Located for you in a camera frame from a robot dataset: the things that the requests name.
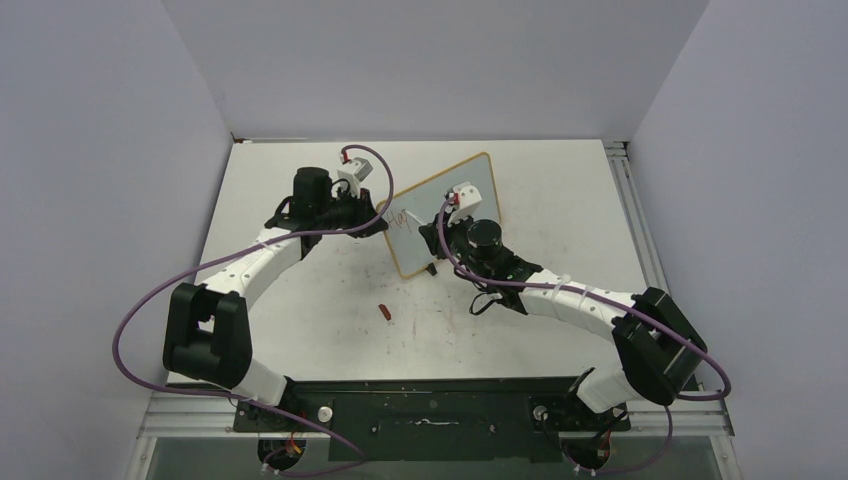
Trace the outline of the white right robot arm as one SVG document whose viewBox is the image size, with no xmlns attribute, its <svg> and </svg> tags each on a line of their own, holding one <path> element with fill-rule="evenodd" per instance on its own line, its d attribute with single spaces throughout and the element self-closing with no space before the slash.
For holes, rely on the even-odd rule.
<svg viewBox="0 0 848 480">
<path fill-rule="evenodd" d="M 707 352 L 670 295 L 603 290 L 528 262 L 505 247 L 500 225 L 468 216 L 451 223 L 446 213 L 418 228 L 429 252 L 448 260 L 455 275 L 491 303 L 523 315 L 548 317 L 614 345 L 618 361 L 591 367 L 565 402 L 569 421 L 590 428 L 605 412 L 631 400 L 668 406 Z"/>
</svg>

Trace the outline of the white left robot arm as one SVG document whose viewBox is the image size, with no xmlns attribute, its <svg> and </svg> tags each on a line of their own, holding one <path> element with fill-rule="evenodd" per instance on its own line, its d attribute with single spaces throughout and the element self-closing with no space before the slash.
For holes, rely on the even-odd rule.
<svg viewBox="0 0 848 480">
<path fill-rule="evenodd" d="M 355 158 L 333 180 L 323 168 L 299 168 L 292 194 L 265 222 L 253 251 L 204 282 L 182 283 L 172 292 L 164 367 L 258 401 L 259 417 L 271 429 L 290 428 L 298 403 L 284 394 L 288 378 L 255 359 L 249 310 L 286 269 L 309 254 L 324 231 L 366 238 L 387 229 L 361 185 L 371 169 L 367 160 Z"/>
</svg>

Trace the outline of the white red whiteboard marker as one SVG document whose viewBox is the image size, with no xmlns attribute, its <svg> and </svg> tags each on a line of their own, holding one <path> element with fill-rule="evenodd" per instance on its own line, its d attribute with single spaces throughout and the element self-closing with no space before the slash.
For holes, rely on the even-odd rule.
<svg viewBox="0 0 848 480">
<path fill-rule="evenodd" d="M 426 220 L 424 220 L 424 219 L 420 218 L 418 215 L 416 215 L 415 213 L 413 213 L 411 210 L 405 209 L 405 210 L 404 210 L 404 213 L 406 214 L 406 216 L 407 216 L 410 220 L 414 221 L 414 222 L 415 222 L 416 224 L 418 224 L 419 226 L 426 226 L 426 225 L 428 224 L 428 221 L 426 221 Z"/>
</svg>

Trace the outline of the red marker cap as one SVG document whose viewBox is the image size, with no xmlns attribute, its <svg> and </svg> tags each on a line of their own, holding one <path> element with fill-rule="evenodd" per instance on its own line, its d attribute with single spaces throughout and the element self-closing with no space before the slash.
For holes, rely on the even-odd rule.
<svg viewBox="0 0 848 480">
<path fill-rule="evenodd" d="M 391 312 L 385 304 L 379 304 L 378 308 L 386 321 L 392 320 Z"/>
</svg>

